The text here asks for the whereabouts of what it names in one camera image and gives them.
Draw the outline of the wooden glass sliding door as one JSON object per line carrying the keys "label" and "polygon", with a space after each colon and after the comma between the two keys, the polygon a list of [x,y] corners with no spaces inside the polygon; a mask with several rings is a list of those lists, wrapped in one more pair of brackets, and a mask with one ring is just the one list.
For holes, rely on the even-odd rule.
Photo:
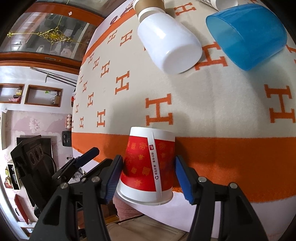
{"label": "wooden glass sliding door", "polygon": [[78,74],[96,28],[122,1],[34,1],[1,40],[1,66]]}

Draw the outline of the red white paper cup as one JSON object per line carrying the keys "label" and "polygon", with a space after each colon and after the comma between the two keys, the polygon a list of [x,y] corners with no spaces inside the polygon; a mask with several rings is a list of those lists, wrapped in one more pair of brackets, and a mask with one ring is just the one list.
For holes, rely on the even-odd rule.
{"label": "red white paper cup", "polygon": [[130,129],[118,195],[142,205],[162,205],[173,198],[175,134],[156,128]]}

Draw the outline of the brown sleeve paper cup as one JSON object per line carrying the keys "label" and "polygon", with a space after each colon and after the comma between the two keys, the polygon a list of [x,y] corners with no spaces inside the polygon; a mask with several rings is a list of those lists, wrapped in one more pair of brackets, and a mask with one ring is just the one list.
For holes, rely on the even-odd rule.
{"label": "brown sleeve paper cup", "polygon": [[140,23],[150,15],[166,13],[165,4],[162,0],[134,0],[132,7]]}

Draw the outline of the grey checkered paper cup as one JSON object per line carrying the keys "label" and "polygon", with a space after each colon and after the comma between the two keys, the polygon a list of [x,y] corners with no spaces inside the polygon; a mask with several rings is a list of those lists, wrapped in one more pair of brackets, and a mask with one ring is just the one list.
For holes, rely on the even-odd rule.
{"label": "grey checkered paper cup", "polygon": [[217,11],[223,11],[238,6],[238,0],[199,0]]}

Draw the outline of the orange beige H-pattern blanket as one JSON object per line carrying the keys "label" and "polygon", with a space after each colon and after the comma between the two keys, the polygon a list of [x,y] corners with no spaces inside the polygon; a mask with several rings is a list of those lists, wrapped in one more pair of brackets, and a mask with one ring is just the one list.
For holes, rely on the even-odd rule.
{"label": "orange beige H-pattern blanket", "polygon": [[132,126],[168,130],[176,153],[214,183],[236,182],[252,202],[295,196],[295,42],[250,71],[212,38],[198,1],[166,1],[168,13],[203,48],[201,62],[167,75],[137,36],[132,2],[95,31],[83,58],[73,109],[72,146],[123,154]]}

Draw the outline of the blue translucent plastic cup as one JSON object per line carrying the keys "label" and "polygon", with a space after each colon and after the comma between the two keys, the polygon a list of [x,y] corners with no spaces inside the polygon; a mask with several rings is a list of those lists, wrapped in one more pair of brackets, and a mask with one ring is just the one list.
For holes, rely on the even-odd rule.
{"label": "blue translucent plastic cup", "polygon": [[287,43],[280,19],[259,4],[242,4],[209,15],[206,26],[227,57],[245,71],[278,53]]}

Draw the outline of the wall niche shelf upper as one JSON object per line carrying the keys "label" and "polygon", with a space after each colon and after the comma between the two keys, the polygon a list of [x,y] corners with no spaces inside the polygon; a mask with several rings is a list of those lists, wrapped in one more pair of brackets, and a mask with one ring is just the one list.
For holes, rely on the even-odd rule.
{"label": "wall niche shelf upper", "polygon": [[8,84],[8,83],[1,83],[0,84],[0,103],[14,103],[20,104],[24,84]]}

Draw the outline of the wall niche shelf lower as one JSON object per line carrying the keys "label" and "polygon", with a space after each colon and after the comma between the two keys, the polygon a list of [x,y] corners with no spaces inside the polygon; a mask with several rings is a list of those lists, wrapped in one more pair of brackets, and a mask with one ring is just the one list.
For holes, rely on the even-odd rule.
{"label": "wall niche shelf lower", "polygon": [[63,89],[60,88],[28,85],[24,104],[59,108],[62,93]]}

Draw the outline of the wall niche shelf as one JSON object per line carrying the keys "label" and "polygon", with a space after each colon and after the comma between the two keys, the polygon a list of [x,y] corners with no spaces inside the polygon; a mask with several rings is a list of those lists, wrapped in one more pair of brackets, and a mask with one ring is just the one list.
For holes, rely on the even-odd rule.
{"label": "wall niche shelf", "polygon": [[8,83],[1,83],[0,84],[0,103],[14,103],[20,104],[24,84],[8,84]]}
{"label": "wall niche shelf", "polygon": [[28,85],[24,104],[59,108],[62,93],[63,89],[60,88]]}

